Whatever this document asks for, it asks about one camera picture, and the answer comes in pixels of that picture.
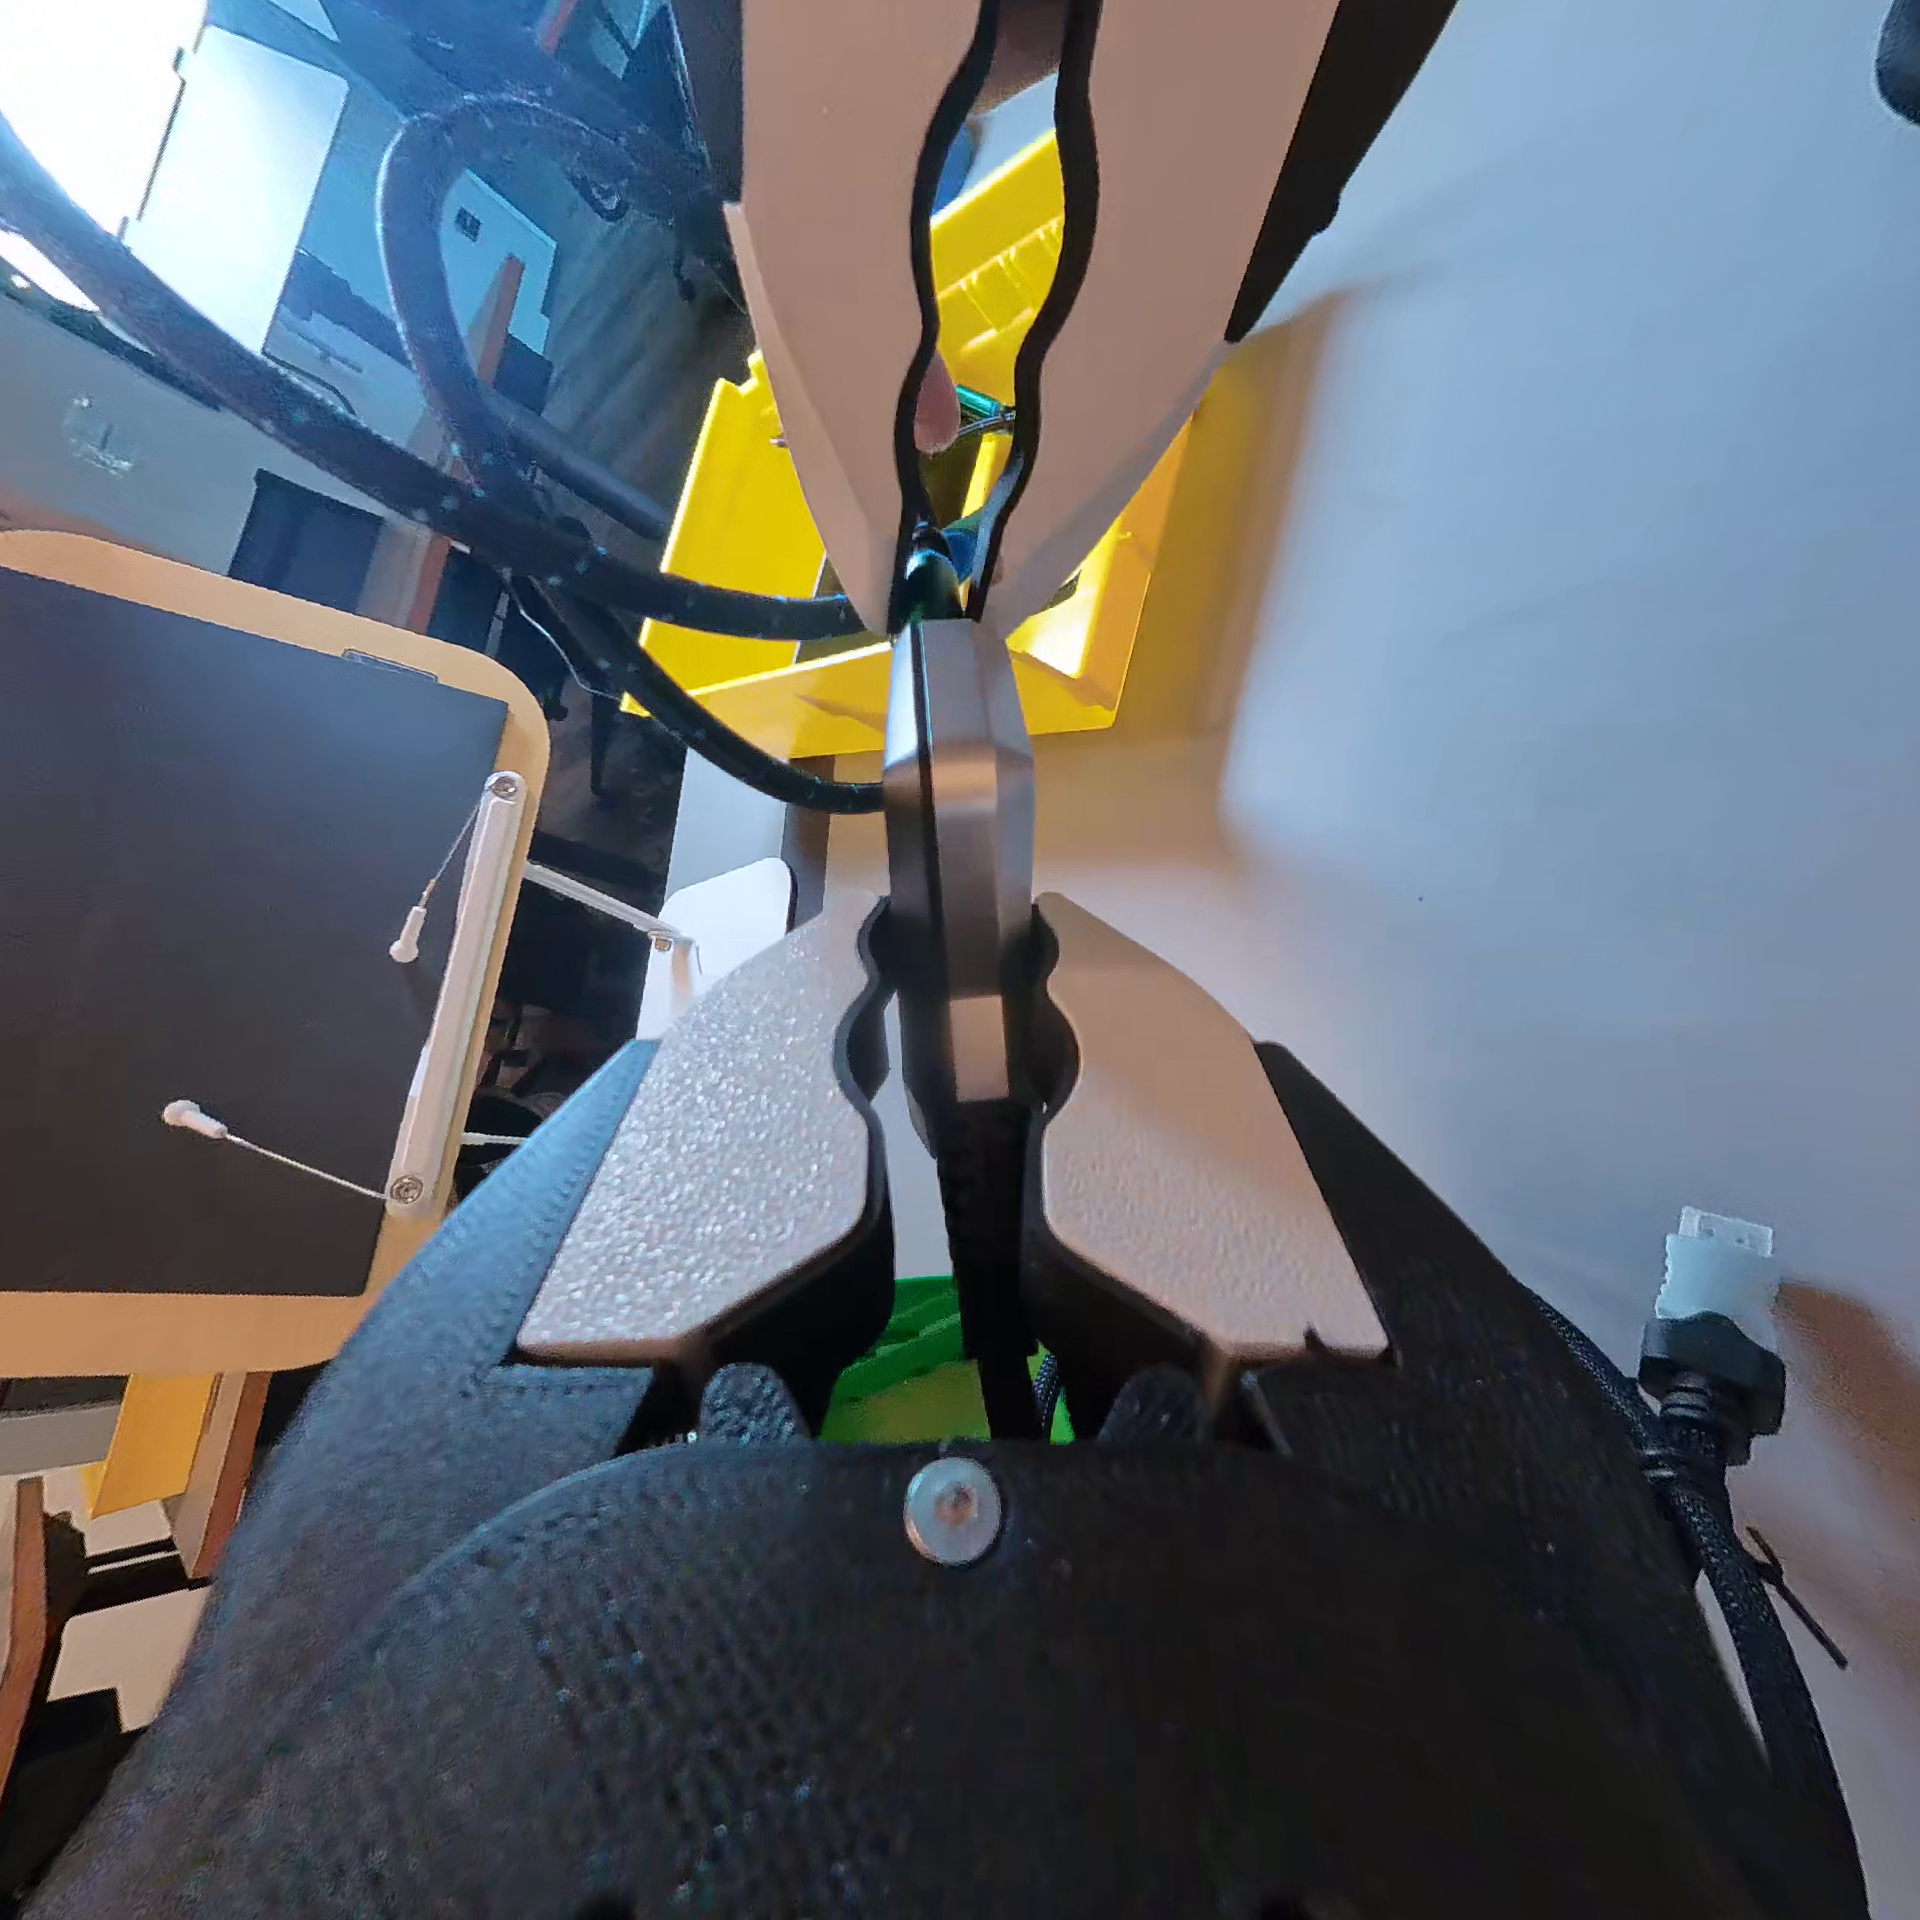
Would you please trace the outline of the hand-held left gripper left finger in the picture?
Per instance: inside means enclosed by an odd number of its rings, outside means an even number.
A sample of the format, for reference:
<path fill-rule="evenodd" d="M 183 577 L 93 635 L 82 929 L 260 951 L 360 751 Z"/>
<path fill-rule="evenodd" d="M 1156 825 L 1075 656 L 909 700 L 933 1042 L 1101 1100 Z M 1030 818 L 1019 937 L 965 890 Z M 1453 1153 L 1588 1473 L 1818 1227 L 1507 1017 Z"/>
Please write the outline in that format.
<path fill-rule="evenodd" d="M 852 1307 L 849 1262 L 893 1216 L 876 895 L 842 895 L 721 976 L 657 1042 L 588 1190 L 521 1317 L 520 1353 L 578 1368 L 726 1368 L 816 1285 Z"/>

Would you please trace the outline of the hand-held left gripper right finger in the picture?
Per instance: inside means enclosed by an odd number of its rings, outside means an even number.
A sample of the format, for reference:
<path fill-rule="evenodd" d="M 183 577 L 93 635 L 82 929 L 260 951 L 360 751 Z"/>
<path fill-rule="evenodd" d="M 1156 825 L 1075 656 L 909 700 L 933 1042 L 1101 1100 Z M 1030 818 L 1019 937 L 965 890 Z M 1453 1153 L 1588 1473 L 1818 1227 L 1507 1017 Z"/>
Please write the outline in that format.
<path fill-rule="evenodd" d="M 1384 1323 L 1254 1039 L 1062 895 L 1037 911 L 1071 1045 L 1039 1123 L 1039 1230 L 1199 1368 L 1378 1363 Z"/>

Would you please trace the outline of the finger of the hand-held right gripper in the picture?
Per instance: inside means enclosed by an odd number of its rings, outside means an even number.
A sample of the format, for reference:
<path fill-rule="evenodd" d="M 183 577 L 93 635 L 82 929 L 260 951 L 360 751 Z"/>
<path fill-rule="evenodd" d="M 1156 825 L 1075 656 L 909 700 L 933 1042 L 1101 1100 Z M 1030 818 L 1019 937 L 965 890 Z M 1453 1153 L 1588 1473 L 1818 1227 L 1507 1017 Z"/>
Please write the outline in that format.
<path fill-rule="evenodd" d="M 737 195 L 726 206 L 802 502 L 864 626 L 897 626 L 925 351 L 926 136 L 977 4 L 737 4 Z"/>
<path fill-rule="evenodd" d="M 1075 575 L 1227 360 L 1335 0 L 1071 4 L 1053 83 L 1062 248 L 1015 360 L 977 621 Z"/>

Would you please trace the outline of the green plastic bin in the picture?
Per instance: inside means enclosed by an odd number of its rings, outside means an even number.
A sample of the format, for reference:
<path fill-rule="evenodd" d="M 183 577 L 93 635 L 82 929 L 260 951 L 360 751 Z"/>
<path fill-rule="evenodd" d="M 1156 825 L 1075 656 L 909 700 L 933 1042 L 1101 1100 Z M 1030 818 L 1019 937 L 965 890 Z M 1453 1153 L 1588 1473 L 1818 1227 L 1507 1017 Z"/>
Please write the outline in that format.
<path fill-rule="evenodd" d="M 893 1323 L 880 1343 L 837 1376 L 818 1436 L 842 1445 L 992 1436 L 977 1372 L 965 1358 L 960 1289 L 952 1278 L 897 1281 Z"/>

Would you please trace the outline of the yellow plastic bin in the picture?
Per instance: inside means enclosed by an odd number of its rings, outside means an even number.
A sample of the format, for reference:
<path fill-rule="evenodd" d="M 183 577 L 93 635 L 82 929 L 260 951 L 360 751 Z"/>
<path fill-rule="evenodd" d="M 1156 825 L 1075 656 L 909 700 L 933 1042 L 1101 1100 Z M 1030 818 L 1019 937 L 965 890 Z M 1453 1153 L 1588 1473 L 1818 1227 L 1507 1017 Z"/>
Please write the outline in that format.
<path fill-rule="evenodd" d="M 1015 396 L 1015 356 L 1050 287 L 1060 240 L 1053 136 L 1030 141 L 933 216 L 940 351 L 957 382 L 986 401 Z M 1075 577 L 1010 635 L 1030 735 L 1119 722 L 1184 442 L 1179 428 Z M 708 396 L 664 565 L 726 591 L 837 597 L 760 356 L 748 360 L 748 377 L 721 377 Z M 798 645 L 646 621 L 639 645 L 708 716 L 781 764 L 881 747 L 893 651 L 876 635 Z"/>

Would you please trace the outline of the black wood-rimmed board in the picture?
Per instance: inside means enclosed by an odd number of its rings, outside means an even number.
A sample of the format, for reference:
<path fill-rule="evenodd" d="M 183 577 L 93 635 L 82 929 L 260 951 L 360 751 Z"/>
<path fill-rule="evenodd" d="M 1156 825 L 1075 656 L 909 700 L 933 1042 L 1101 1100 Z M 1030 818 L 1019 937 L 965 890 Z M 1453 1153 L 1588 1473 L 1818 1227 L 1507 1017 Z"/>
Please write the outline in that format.
<path fill-rule="evenodd" d="M 487 656 L 76 534 L 4 534 L 4 1376 L 333 1358 L 438 1236 L 383 1190 L 487 781 Z"/>

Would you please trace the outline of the white softbox studio light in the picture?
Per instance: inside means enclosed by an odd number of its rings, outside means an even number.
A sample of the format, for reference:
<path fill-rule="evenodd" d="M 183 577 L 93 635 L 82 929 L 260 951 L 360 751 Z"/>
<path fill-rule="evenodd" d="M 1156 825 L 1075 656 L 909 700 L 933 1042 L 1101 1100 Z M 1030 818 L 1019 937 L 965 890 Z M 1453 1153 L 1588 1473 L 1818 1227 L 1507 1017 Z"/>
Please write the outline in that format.
<path fill-rule="evenodd" d="M 353 83 L 321 4 L 9 0 L 11 141 L 139 266 L 260 348 Z"/>

